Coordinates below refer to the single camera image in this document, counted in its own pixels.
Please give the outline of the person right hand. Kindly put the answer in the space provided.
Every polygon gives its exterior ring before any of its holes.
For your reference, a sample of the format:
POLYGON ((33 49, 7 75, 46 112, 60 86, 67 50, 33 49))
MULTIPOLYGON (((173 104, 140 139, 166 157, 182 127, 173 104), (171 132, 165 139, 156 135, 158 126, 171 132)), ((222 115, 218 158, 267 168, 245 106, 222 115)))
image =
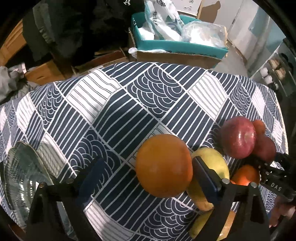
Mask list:
POLYGON ((295 212, 295 206, 286 202, 282 197, 277 196, 274 207, 270 211, 269 227, 276 227, 281 216, 291 219, 295 212))

